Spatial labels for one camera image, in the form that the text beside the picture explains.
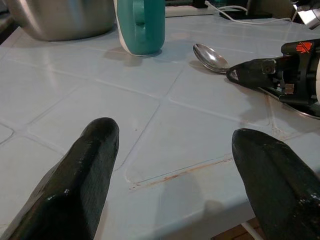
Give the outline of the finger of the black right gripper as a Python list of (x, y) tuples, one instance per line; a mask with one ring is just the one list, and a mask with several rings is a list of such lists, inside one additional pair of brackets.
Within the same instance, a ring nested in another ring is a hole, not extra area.
[(259, 58), (230, 67), (226, 72), (227, 79), (246, 88), (276, 88), (273, 72), (264, 72), (264, 67), (271, 64), (275, 70), (273, 58)]

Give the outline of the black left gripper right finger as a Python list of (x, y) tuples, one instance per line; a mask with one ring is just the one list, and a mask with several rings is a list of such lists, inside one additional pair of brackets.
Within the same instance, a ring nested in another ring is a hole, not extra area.
[(320, 238), (320, 179), (284, 142), (258, 130), (233, 132), (232, 155), (268, 240)]

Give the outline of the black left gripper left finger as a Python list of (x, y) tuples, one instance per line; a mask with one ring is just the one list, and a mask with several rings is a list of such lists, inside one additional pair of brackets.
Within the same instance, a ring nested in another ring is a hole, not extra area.
[(90, 122), (40, 180), (2, 234), (3, 240), (92, 240), (119, 150), (115, 120)]

